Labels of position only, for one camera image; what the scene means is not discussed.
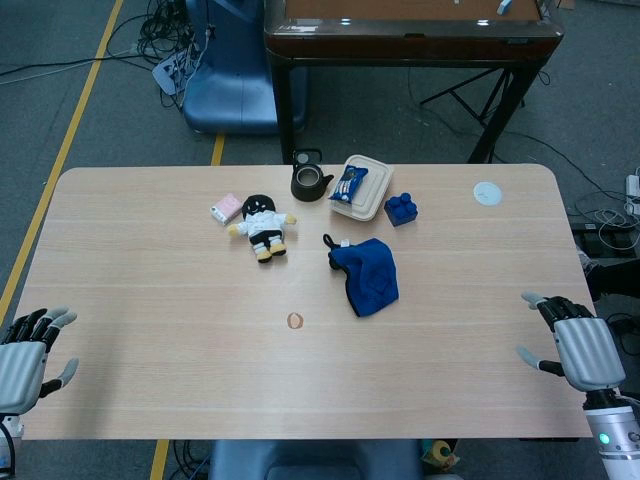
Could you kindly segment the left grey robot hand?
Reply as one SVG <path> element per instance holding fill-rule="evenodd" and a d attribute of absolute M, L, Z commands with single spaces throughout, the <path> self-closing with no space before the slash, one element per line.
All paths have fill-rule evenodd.
<path fill-rule="evenodd" d="M 18 317 L 1 341 L 1 415 L 19 416 L 70 383 L 79 360 L 70 359 L 57 377 L 44 381 L 48 355 L 61 330 L 77 314 L 68 307 L 41 308 Z"/>

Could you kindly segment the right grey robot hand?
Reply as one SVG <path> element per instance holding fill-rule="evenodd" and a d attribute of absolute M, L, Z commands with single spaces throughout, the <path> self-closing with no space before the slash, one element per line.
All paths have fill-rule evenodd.
<path fill-rule="evenodd" d="M 518 346 L 520 358 L 532 368 L 564 377 L 580 392 L 613 389 L 626 379 L 615 342 L 605 320 L 567 298 L 521 294 L 529 308 L 538 311 L 549 327 L 559 359 L 543 360 Z"/>

